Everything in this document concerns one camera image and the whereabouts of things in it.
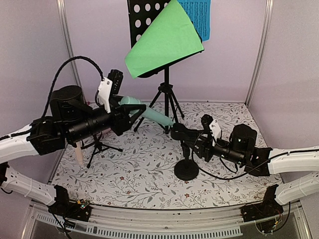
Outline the mint green toy microphone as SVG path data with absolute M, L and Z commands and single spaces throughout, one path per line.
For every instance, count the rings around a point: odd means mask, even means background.
M 124 96 L 120 100 L 120 105 L 143 105 L 144 103 L 141 102 L 139 99 L 131 97 L 131 96 Z M 146 110 L 142 113 L 142 117 L 147 118 L 153 122 L 159 123 L 162 126 L 173 126 L 174 122 L 171 118 L 163 115 L 156 110 L 146 106 Z

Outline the black round-base mic stand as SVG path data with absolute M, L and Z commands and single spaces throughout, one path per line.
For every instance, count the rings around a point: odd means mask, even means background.
M 173 126 L 170 128 L 170 136 L 174 140 L 180 141 L 180 145 L 182 148 L 182 155 L 184 159 L 180 160 L 175 166 L 174 166 L 174 174 L 175 176 L 183 181 L 190 181 L 195 179 L 199 174 L 199 169 L 197 167 L 197 164 L 194 163 L 192 160 L 189 159 L 190 154 L 186 154 L 186 140 L 194 140 L 195 139 L 184 139 L 182 134 L 179 132 L 179 130 L 182 127 L 186 127 L 182 123 L 174 123 Z

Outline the black small tripod mic stand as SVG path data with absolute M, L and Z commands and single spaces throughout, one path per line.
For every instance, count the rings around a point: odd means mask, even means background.
M 123 152 L 123 150 L 121 148 L 116 148 L 116 147 L 102 143 L 101 138 L 102 138 L 102 133 L 100 133 L 99 137 L 97 137 L 96 135 L 93 135 L 93 142 L 91 142 L 87 145 L 84 144 L 84 141 L 81 141 L 81 144 L 80 144 L 81 149 L 87 149 L 91 146 L 94 147 L 93 152 L 92 152 L 91 157 L 90 157 L 90 160 L 89 160 L 89 163 L 87 164 L 88 169 L 91 167 L 93 157 L 101 152 L 104 152 L 108 149 L 114 149 L 116 151 Z

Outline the beige toy microphone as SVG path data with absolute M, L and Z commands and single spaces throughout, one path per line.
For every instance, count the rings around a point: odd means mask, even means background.
M 75 156 L 76 156 L 76 160 L 78 164 L 83 165 L 83 153 L 82 153 L 80 142 L 76 142 L 76 147 L 74 150 L 75 150 Z

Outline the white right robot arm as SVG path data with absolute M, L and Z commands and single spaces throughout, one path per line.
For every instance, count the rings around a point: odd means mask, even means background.
M 229 141 L 221 138 L 221 129 L 214 123 L 205 123 L 202 130 L 188 129 L 181 123 L 171 128 L 171 137 L 185 142 L 184 152 L 191 150 L 199 158 L 209 161 L 216 156 L 244 167 L 245 174 L 270 176 L 284 172 L 307 171 L 308 175 L 292 182 L 267 189 L 270 196 L 258 205 L 258 213 L 268 217 L 284 205 L 319 191 L 319 148 L 299 149 L 258 148 L 257 132 L 248 125 L 233 128 Z

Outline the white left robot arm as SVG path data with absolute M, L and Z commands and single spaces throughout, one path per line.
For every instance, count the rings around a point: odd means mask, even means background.
M 46 155 L 64 149 L 108 128 L 116 135 L 128 131 L 146 110 L 146 105 L 115 104 L 110 112 L 92 109 L 83 101 L 76 85 L 55 90 L 49 96 L 51 116 L 34 120 L 20 130 L 0 138 L 0 187 L 18 192 L 47 206 L 54 205 L 63 216 L 74 212 L 67 190 L 40 183 L 14 170 L 8 162 L 24 156 Z

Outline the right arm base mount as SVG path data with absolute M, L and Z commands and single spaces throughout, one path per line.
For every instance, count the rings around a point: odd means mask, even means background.
M 284 212 L 283 206 L 277 203 L 275 200 L 275 191 L 277 190 L 278 186 L 278 184 L 275 184 L 268 187 L 262 202 L 256 204 L 246 203 L 240 208 L 241 216 L 244 222 L 279 216 L 278 219 L 273 219 L 273 224 L 261 222 L 256 225 L 257 230 L 265 235 L 273 234 L 274 232 L 282 229 L 290 217 L 291 202 L 289 202 L 289 209 L 285 221 L 282 225 L 278 226 Z

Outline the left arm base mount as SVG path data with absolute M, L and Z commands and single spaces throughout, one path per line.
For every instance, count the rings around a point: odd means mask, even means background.
M 69 236 L 66 227 L 75 227 L 75 223 L 70 222 L 69 219 L 88 222 L 92 207 L 90 202 L 84 199 L 71 201 L 67 189 L 62 186 L 54 185 L 53 192 L 55 193 L 54 202 L 48 206 L 48 212 L 57 220 L 63 232 Z

